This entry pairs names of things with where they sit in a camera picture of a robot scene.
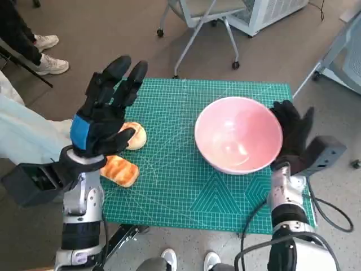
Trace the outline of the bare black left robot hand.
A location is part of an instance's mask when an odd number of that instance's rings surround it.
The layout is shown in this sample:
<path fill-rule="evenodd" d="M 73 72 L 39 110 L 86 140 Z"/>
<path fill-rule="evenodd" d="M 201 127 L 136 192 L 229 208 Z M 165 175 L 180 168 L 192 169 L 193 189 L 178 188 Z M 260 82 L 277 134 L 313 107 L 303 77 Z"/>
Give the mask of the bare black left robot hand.
<path fill-rule="evenodd" d="M 135 102 L 148 70 L 148 63 L 139 61 L 127 78 L 131 57 L 123 55 L 103 71 L 93 73 L 85 91 L 86 100 L 76 112 L 70 139 L 76 155 L 92 158 L 118 154 L 134 135 L 132 128 L 120 132 L 126 109 Z"/>

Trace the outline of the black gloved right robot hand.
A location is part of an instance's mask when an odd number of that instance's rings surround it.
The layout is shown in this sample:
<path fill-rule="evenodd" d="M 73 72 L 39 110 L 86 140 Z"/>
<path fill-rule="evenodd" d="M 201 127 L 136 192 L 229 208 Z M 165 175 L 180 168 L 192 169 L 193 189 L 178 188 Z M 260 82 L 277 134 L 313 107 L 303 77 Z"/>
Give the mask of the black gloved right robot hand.
<path fill-rule="evenodd" d="M 279 157 L 300 156 L 306 149 L 306 141 L 314 122 L 314 107 L 301 116 L 289 100 L 274 102 L 271 112 L 277 118 L 283 132 L 283 144 Z"/>

